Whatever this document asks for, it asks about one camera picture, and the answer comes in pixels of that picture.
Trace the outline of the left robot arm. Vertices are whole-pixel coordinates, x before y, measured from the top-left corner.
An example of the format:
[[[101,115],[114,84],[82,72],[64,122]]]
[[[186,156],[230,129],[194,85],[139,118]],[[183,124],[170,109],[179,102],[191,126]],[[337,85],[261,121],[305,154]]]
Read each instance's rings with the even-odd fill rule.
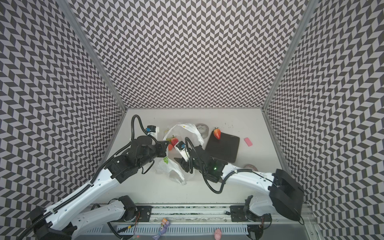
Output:
[[[73,240],[102,223],[122,218],[133,219],[136,205],[128,196],[122,196],[89,212],[84,212],[84,209],[101,195],[137,174],[146,164],[153,164],[155,158],[166,157],[168,144],[151,135],[131,139],[98,168],[90,181],[61,201],[47,208],[37,207],[32,210],[31,225],[18,239],[22,240],[34,233],[38,240]]]

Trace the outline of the red fake strawberry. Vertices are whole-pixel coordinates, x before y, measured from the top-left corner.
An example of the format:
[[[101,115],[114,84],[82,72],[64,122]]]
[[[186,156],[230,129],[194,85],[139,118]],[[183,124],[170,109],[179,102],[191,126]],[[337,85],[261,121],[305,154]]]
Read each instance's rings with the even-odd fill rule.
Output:
[[[171,137],[167,139],[167,141],[169,142],[169,145],[168,145],[169,151],[171,151],[179,142],[179,140],[176,137]]]
[[[214,134],[214,137],[217,139],[217,140],[220,140],[221,139],[221,135],[222,135],[222,132],[219,128],[215,128],[213,130],[213,134]]]

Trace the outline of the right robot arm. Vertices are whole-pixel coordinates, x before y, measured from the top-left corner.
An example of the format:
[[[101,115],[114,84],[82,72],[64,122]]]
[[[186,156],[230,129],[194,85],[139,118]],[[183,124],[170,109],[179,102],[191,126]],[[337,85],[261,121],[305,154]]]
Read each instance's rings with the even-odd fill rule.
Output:
[[[302,220],[304,188],[286,171],[262,173],[240,168],[234,164],[213,159],[201,146],[187,147],[179,143],[175,149],[181,154],[176,161],[182,169],[192,174],[200,172],[208,188],[221,194],[225,184],[248,187],[256,194],[246,199],[245,215],[249,218],[278,213],[296,222]]]

